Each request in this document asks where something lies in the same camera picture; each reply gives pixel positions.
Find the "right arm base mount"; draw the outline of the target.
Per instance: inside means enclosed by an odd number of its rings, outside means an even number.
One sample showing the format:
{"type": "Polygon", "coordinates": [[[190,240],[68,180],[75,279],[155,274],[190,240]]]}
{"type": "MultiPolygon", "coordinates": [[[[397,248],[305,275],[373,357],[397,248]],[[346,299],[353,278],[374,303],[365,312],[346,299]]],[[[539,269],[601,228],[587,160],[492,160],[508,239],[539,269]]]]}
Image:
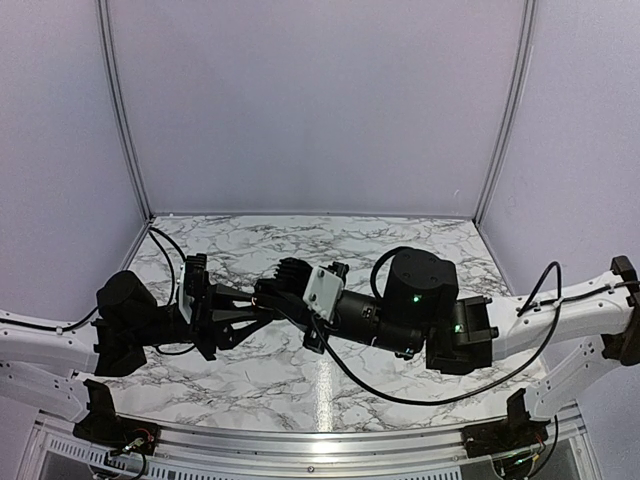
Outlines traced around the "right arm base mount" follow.
{"type": "Polygon", "coordinates": [[[534,421],[525,406],[525,389],[507,399],[507,416],[463,427],[462,442],[468,458],[494,455],[529,447],[537,439],[548,439],[550,420],[534,421]]]}

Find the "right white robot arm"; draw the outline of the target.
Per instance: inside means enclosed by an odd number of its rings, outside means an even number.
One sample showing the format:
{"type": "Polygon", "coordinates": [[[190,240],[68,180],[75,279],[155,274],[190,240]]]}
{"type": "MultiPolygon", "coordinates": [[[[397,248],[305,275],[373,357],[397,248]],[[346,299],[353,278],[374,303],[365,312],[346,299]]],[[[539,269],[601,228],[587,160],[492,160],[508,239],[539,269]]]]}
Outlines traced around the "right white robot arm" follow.
{"type": "Polygon", "coordinates": [[[347,268],[283,259],[271,279],[257,282],[253,305],[289,320],[305,346],[328,350],[338,337],[403,359],[423,353],[430,370],[464,376],[523,351],[538,358],[553,343],[577,348],[544,378],[512,394],[495,438],[515,448],[569,400],[608,373],[639,361],[639,276],[618,256],[603,274],[525,297],[461,297],[454,263],[401,246],[375,264],[388,272],[370,295],[345,287],[347,268]]]}

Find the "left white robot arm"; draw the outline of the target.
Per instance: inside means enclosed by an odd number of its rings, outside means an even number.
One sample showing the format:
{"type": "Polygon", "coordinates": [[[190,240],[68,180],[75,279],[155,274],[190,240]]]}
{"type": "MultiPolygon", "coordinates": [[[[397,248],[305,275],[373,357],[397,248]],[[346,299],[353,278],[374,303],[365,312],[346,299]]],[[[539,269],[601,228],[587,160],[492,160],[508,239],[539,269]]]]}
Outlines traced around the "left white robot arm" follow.
{"type": "Polygon", "coordinates": [[[189,344],[206,360],[231,350],[271,323],[251,294],[213,285],[202,255],[182,268],[173,302],[162,305],[130,270],[97,293],[97,310],[72,325],[1,314],[1,393],[72,423],[85,418],[106,445],[125,438],[108,387],[77,374],[121,378],[146,363],[145,350],[189,344]]]}

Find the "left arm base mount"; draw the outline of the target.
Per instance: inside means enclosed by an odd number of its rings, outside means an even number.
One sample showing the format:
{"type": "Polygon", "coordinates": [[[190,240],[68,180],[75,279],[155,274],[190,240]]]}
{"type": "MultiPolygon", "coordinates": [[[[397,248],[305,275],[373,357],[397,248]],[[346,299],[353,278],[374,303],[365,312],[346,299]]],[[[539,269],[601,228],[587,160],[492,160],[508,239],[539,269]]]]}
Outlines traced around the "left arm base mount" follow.
{"type": "Polygon", "coordinates": [[[154,453],[161,431],[158,424],[119,415],[106,385],[94,380],[85,380],[83,385],[88,393],[87,413],[74,425],[76,438],[111,447],[119,453],[141,440],[142,444],[132,450],[144,455],[154,453]]]}

